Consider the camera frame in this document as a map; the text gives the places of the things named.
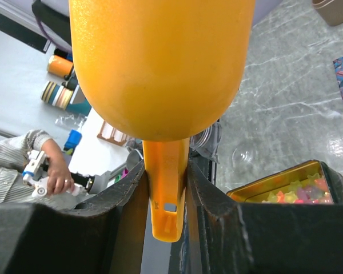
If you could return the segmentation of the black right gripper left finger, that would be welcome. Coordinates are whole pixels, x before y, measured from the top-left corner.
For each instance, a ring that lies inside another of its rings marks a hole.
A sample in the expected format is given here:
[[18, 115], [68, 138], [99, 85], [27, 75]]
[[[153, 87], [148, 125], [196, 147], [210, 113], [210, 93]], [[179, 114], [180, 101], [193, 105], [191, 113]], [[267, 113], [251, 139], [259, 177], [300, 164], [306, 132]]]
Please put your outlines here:
[[73, 209], [0, 203], [0, 273], [140, 273], [144, 164]]

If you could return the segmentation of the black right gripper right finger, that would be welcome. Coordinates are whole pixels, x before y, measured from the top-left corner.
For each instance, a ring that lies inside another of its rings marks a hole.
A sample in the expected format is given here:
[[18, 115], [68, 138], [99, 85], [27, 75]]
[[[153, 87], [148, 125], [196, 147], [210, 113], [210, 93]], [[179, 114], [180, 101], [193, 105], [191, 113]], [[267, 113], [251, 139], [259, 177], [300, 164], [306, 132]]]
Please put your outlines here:
[[192, 273], [343, 273], [343, 176], [317, 160], [266, 178], [272, 186], [320, 172], [332, 204], [246, 203], [189, 163], [186, 206]]

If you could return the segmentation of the yellow plastic scoop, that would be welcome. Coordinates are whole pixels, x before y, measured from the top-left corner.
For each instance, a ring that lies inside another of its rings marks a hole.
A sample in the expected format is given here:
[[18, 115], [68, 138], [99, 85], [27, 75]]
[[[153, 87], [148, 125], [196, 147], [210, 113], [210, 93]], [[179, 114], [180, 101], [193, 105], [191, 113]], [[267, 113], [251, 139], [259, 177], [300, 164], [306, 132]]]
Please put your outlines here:
[[75, 72], [92, 108], [143, 142], [153, 236], [181, 237], [189, 139], [234, 99], [254, 1], [70, 1]]

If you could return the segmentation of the striped sleeve forearm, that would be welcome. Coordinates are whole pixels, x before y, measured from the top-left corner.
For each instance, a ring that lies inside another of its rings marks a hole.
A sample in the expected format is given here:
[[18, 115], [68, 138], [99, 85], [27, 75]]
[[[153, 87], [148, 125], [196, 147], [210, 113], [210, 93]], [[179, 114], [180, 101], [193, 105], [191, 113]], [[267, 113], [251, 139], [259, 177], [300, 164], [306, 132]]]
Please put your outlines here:
[[30, 130], [24, 135], [0, 140], [0, 203], [39, 203], [54, 209], [63, 207], [57, 198], [34, 198], [25, 185], [22, 172], [28, 164], [28, 152], [40, 151], [51, 136], [44, 130]]

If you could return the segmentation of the person's hand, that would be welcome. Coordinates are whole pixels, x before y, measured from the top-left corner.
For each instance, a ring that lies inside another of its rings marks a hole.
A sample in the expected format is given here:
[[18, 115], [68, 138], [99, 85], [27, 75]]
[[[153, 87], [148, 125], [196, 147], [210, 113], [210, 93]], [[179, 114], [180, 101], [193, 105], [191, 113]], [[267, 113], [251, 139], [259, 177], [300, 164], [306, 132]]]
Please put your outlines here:
[[44, 142], [41, 150], [48, 156], [49, 162], [47, 194], [58, 195], [66, 191], [74, 191], [74, 180], [57, 143], [49, 139]]

